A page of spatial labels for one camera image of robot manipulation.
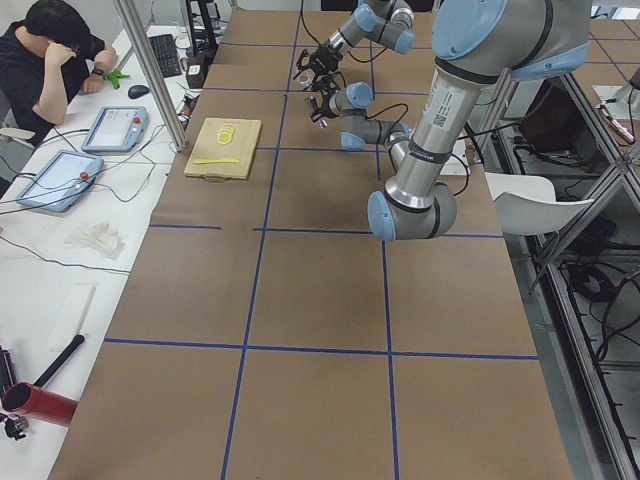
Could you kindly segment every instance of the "red cup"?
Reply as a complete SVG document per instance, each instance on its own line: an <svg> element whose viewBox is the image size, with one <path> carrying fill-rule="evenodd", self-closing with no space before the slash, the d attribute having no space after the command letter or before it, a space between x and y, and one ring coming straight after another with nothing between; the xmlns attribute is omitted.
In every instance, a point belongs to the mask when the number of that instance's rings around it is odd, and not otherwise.
<svg viewBox="0 0 640 480"><path fill-rule="evenodd" d="M9 413L37 418L68 427L78 402L30 383L17 383L2 397L2 408Z"/></svg>

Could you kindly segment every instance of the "person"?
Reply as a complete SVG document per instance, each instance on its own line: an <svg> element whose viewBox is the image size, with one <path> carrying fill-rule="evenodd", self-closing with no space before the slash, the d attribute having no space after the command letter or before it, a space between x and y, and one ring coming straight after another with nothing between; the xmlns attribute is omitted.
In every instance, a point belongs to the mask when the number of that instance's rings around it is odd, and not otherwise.
<svg viewBox="0 0 640 480"><path fill-rule="evenodd" d="M93 36L72 6L38 0L0 37L0 89L17 126L35 132L30 142L38 145L64 122L76 94L102 89L115 62L113 47Z"/></svg>

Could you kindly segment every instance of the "keyboard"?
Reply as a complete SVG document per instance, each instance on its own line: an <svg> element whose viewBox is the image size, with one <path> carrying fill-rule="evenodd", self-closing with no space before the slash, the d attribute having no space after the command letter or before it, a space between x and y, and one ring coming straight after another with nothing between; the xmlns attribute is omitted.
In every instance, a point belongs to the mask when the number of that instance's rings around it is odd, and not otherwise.
<svg viewBox="0 0 640 480"><path fill-rule="evenodd" d="M149 37L153 54L160 65L160 72L164 78L182 75L180 56L173 36L170 33Z"/></svg>

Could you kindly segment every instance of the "black t-shirt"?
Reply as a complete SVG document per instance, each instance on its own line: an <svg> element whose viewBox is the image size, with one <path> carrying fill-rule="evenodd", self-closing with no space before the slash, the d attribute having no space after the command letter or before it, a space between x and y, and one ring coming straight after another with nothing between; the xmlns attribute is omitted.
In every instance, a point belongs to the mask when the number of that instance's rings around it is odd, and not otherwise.
<svg viewBox="0 0 640 480"><path fill-rule="evenodd" d="M53 127L52 123L33 111L40 99L44 84L44 59L27 50L16 38L16 29L24 22L12 23L0 37L0 89L9 100L11 110L20 128L35 132L30 140L39 144ZM82 82L89 76L86 60L93 60L104 50L105 44L93 37L93 48L80 51L62 66L62 78L67 93L67 104L76 96Z"/></svg>

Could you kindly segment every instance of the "person's hand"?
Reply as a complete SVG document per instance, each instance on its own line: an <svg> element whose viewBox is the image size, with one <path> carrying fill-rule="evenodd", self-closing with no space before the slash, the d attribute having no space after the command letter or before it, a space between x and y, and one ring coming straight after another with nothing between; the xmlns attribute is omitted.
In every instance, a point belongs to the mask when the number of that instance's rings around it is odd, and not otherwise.
<svg viewBox="0 0 640 480"><path fill-rule="evenodd" d="M89 75L84 82L82 82L82 93L96 93L102 90L104 85L104 78L100 75Z"/></svg>
<svg viewBox="0 0 640 480"><path fill-rule="evenodd" d="M67 63L70 58L75 56L76 53L69 47L60 43L50 42L44 55L44 62L51 67L61 67Z"/></svg>

